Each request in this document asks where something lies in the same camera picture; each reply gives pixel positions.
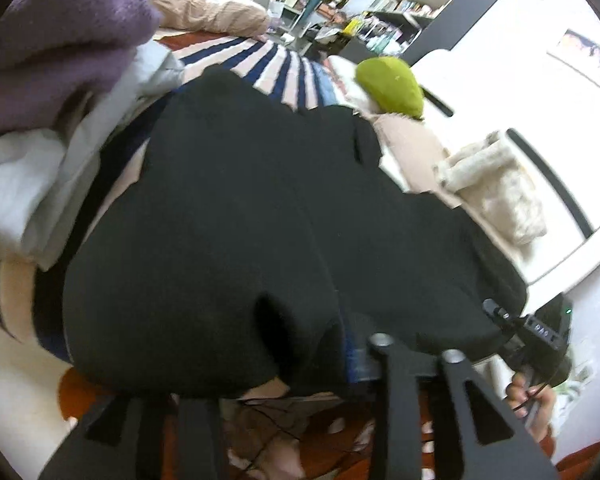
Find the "person's right hand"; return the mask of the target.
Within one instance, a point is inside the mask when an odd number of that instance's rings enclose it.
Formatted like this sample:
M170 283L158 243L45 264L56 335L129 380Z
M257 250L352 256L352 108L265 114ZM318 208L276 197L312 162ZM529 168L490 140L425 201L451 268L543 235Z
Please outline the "person's right hand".
M521 372L512 377L505 389L505 402L518 418L526 421L528 433L536 442L541 442L550 430L556 404L556 393L549 386L530 386L528 379Z

